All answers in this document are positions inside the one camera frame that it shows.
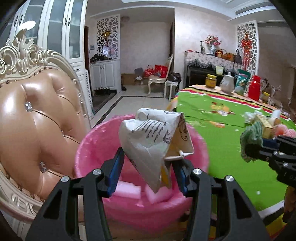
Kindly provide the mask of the green patterned wrapper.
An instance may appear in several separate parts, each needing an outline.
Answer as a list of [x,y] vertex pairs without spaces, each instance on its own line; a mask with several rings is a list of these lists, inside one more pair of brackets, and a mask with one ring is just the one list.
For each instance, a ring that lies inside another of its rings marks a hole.
[[257,120],[252,125],[247,126],[245,131],[240,135],[240,155],[245,162],[249,163],[250,161],[256,160],[255,158],[248,156],[245,149],[247,145],[261,147],[263,144],[262,133],[263,124]]

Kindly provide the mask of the small tan carton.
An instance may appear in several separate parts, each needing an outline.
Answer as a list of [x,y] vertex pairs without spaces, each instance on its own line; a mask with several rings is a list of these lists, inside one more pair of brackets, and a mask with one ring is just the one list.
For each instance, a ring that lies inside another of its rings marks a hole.
[[255,119],[262,125],[262,137],[266,139],[272,139],[274,137],[274,128],[268,122],[267,117],[261,114],[256,114]]

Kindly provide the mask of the white foam block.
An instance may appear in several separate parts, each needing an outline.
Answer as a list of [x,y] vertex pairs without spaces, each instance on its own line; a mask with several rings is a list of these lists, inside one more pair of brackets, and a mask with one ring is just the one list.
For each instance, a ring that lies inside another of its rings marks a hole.
[[141,198],[141,191],[142,188],[140,186],[125,181],[118,181],[114,195],[138,200]]
[[156,204],[169,200],[173,195],[173,190],[167,187],[161,187],[157,193],[154,193],[149,185],[144,188],[145,195],[151,204]]

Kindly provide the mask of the printed paper bag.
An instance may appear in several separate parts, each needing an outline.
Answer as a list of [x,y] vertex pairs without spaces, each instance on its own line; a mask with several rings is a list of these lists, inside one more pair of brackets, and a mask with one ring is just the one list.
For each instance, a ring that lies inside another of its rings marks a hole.
[[121,122],[120,145],[154,193],[171,188],[169,162],[194,153],[183,113],[140,108],[134,118]]

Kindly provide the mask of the white foam sheet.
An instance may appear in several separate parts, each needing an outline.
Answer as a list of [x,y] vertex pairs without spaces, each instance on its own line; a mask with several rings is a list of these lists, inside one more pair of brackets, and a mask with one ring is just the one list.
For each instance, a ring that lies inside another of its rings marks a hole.
[[271,117],[272,118],[278,118],[280,119],[280,115],[281,115],[281,110],[280,109],[276,109],[272,112]]

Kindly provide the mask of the white tissue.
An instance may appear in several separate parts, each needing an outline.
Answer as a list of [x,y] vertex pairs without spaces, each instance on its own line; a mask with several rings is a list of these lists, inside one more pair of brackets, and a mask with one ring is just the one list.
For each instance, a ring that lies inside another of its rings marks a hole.
[[247,125],[253,124],[258,115],[263,115],[263,114],[260,111],[256,111],[256,110],[253,113],[245,112],[243,114],[244,123]]

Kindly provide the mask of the small honey jar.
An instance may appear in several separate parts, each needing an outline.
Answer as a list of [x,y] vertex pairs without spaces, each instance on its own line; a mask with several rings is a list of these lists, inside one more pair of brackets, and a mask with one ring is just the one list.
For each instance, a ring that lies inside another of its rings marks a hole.
[[263,103],[268,103],[269,97],[270,97],[270,94],[269,93],[262,92],[262,94],[261,94],[261,100],[262,100]]

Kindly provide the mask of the green cartoon tablecloth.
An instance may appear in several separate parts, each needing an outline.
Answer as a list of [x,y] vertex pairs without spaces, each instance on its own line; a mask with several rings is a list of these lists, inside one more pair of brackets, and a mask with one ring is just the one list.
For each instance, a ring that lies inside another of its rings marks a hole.
[[285,184],[276,180],[267,162],[247,163],[240,155],[240,135],[245,130],[245,112],[259,111],[270,116],[274,107],[244,96],[226,94],[219,87],[208,89],[193,85],[179,91],[167,107],[184,113],[204,139],[209,155],[208,172],[222,178],[232,175],[264,220],[271,237],[283,230]]

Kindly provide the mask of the red thermos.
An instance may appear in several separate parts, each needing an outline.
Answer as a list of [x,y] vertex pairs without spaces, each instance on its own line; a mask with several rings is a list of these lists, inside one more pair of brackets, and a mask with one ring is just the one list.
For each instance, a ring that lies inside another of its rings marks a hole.
[[254,101],[258,101],[260,97],[260,80],[259,76],[254,75],[248,88],[248,97]]

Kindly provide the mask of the white ceramic teapot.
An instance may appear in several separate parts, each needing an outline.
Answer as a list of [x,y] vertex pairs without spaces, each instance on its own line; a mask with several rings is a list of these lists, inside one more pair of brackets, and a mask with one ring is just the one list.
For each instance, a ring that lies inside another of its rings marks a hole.
[[223,92],[227,94],[231,94],[234,90],[234,77],[231,75],[230,72],[228,74],[224,75],[222,81],[220,82],[220,88]]

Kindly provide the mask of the red chinese knot ornament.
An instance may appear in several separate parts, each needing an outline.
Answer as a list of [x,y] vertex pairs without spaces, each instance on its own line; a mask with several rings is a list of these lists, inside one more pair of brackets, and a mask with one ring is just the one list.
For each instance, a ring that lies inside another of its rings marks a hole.
[[252,41],[248,32],[241,39],[241,47],[243,49],[243,70],[246,71],[250,61],[250,50],[252,49]]

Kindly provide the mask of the white stool with bag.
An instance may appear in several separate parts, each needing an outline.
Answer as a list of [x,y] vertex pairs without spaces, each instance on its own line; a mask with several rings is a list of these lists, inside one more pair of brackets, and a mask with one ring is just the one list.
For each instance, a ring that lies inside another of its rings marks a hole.
[[182,81],[181,75],[178,72],[172,72],[168,75],[168,78],[165,81],[164,85],[164,98],[166,98],[167,95],[167,89],[169,89],[169,101],[171,101],[172,95],[173,95],[173,87],[175,87],[176,90],[179,89],[180,83]]

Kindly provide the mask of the tan leather ornate chair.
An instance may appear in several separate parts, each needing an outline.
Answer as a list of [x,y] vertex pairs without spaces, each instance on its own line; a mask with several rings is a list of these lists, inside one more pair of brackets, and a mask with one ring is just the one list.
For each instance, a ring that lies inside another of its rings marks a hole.
[[1,210],[31,222],[90,131],[78,76],[20,30],[1,48]]

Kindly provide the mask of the white dining chair far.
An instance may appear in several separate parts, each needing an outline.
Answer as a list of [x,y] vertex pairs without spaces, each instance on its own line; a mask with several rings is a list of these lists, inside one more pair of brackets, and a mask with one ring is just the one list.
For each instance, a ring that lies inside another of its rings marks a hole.
[[151,89],[151,85],[153,83],[156,83],[156,84],[164,84],[168,78],[168,75],[170,73],[170,70],[171,70],[171,65],[173,63],[173,54],[171,54],[165,65],[155,65],[155,68],[154,68],[154,73],[153,75],[150,75],[148,77],[148,83],[147,83],[147,86],[148,86],[148,95],[151,95],[151,92],[152,92],[152,89]]

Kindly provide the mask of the white glass door cabinet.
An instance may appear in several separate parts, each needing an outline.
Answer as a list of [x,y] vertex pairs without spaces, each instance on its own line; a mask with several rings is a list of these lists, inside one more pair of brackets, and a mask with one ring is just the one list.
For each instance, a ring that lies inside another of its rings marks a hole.
[[84,27],[87,0],[30,0],[10,17],[1,34],[1,46],[14,39],[23,23],[34,21],[26,37],[43,49],[63,55],[76,73],[88,116],[93,117],[89,75],[85,67]]

